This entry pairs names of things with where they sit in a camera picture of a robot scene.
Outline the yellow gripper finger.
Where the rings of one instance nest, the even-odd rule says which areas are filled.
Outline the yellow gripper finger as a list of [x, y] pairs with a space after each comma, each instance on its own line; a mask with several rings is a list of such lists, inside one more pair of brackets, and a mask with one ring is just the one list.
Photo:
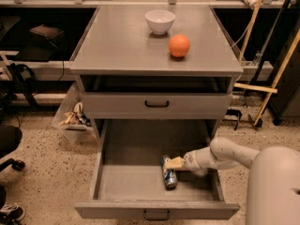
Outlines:
[[185, 167], [185, 161], [181, 157], [170, 158], [164, 163], [166, 170], [183, 170]]

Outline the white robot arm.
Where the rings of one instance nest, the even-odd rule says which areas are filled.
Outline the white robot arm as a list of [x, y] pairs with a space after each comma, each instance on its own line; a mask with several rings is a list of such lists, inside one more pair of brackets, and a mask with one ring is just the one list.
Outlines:
[[262, 151], [216, 137], [202, 149], [164, 163], [166, 170], [249, 169], [246, 225], [300, 225], [300, 152], [285, 146]]

